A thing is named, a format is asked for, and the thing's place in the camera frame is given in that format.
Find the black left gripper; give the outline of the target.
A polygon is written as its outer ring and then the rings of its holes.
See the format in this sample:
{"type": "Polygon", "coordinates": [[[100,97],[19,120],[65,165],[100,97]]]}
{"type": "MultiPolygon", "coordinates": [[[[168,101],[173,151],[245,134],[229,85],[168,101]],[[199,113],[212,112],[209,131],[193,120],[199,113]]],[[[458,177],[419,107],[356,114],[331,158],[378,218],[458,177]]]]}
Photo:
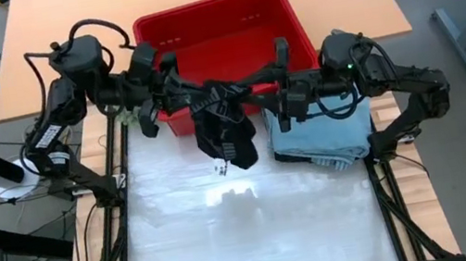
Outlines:
{"type": "Polygon", "coordinates": [[[150,43],[135,46],[127,70],[109,74],[107,99],[110,106],[131,109],[141,106],[138,113],[141,132],[145,137],[157,137],[157,120],[168,124],[174,134],[194,131],[188,106],[210,101],[209,90],[187,81],[179,74],[174,52],[160,57],[159,71],[164,96],[152,99],[159,80],[156,66],[157,49],[150,43]]]}

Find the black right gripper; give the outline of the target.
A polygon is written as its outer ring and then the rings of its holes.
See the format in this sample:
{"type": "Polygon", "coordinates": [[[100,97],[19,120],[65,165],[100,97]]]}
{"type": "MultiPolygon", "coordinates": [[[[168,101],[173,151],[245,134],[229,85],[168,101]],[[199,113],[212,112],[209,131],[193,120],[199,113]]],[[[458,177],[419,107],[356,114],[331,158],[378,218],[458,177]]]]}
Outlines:
{"type": "Polygon", "coordinates": [[[289,44],[284,37],[274,39],[275,59],[234,85],[238,96],[252,95],[253,105],[270,110],[277,116],[282,133],[291,130],[291,118],[305,121],[309,105],[317,98],[335,96],[348,91],[347,81],[338,75],[324,75],[320,69],[291,72],[289,88],[274,92],[287,75],[289,44]]]}

